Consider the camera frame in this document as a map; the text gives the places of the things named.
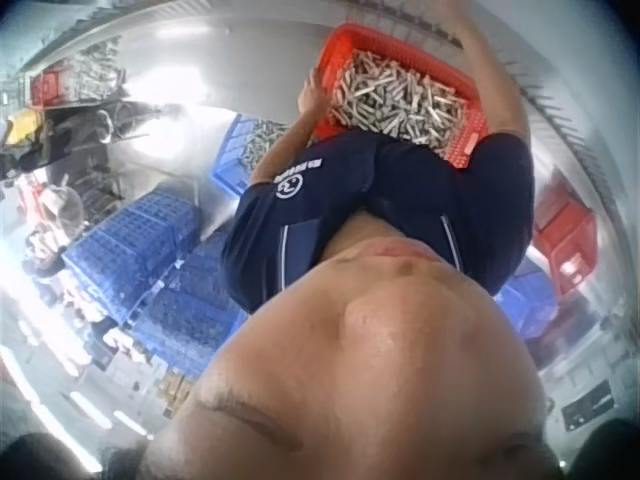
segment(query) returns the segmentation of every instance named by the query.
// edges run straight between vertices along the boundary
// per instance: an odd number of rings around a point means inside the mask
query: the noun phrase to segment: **logo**
[[[302,175],[299,173],[293,177],[286,178],[278,184],[276,196],[282,200],[293,197],[302,188]]]

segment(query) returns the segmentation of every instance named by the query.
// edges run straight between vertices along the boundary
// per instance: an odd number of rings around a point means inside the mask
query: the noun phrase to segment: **red basket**
[[[354,50],[363,50],[391,58],[408,69],[414,69],[423,75],[429,75],[435,81],[456,89],[456,93],[467,100],[464,123],[449,143],[445,159],[456,168],[466,168],[469,156],[478,141],[488,133],[487,122],[480,105],[480,97],[473,80],[459,70],[434,58],[419,48],[400,40],[353,23],[338,27],[327,39],[318,63],[322,73],[322,84],[327,90],[333,90]],[[324,118],[316,127],[318,139],[332,137],[347,131],[348,128],[333,125],[329,117]]]
[[[60,72],[45,70],[31,79],[31,106],[51,107],[62,101]]]
[[[546,215],[549,201],[536,208],[533,245],[549,260],[551,279],[558,296],[573,292],[595,270],[598,263],[598,227],[595,213],[565,193],[545,197],[560,209],[553,218]]]

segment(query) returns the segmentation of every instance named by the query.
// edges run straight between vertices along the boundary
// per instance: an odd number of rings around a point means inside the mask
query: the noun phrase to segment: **neck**
[[[322,253],[320,263],[365,240],[388,237],[404,237],[404,235],[384,220],[365,211],[359,211],[349,218],[329,241]]]

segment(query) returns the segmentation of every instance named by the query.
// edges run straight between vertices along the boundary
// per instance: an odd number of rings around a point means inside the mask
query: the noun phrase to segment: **navy blue shirt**
[[[240,199],[222,252],[227,288],[254,312],[312,269],[363,209],[433,248],[495,295],[531,241],[533,161],[499,133],[456,170],[428,147],[352,131],[305,150],[273,183]]]

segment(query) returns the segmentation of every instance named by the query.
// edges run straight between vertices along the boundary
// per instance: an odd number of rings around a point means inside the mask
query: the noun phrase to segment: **yellow object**
[[[44,115],[36,110],[25,109],[9,115],[8,120],[11,122],[11,130],[5,145],[20,145],[37,140],[35,132],[42,125]]]

